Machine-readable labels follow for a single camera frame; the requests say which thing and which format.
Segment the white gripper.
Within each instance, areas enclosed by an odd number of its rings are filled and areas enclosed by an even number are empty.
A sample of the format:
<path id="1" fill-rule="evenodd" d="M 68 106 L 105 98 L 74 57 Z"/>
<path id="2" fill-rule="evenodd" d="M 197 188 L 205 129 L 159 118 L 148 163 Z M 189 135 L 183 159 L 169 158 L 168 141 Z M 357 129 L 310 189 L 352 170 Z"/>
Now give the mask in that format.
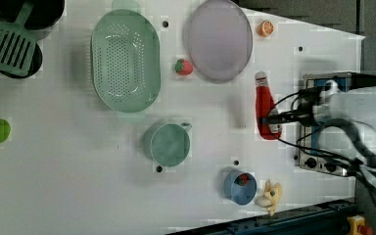
<path id="1" fill-rule="evenodd" d="M 303 126 L 320 126 L 331 119 L 330 99 L 339 94 L 338 83 L 332 79 L 323 86 L 314 86 L 299 91 L 302 100 L 296 112 L 284 112 L 280 114 L 270 113 L 262 119 L 267 124 L 283 124 L 299 122 Z"/>

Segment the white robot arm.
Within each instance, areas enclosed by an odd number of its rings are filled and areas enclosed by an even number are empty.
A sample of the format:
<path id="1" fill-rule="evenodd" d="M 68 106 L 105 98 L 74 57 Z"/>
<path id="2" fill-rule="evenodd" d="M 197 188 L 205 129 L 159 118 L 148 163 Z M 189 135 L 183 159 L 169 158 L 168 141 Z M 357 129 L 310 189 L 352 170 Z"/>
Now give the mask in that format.
<path id="1" fill-rule="evenodd" d="M 292 96 L 299 104 L 280 113 L 268 89 L 257 89 L 260 136 L 278 140 L 284 123 L 297 122 L 310 133 L 297 139 L 295 148 L 334 162 L 376 191 L 376 86 L 344 92 L 330 79 Z"/>

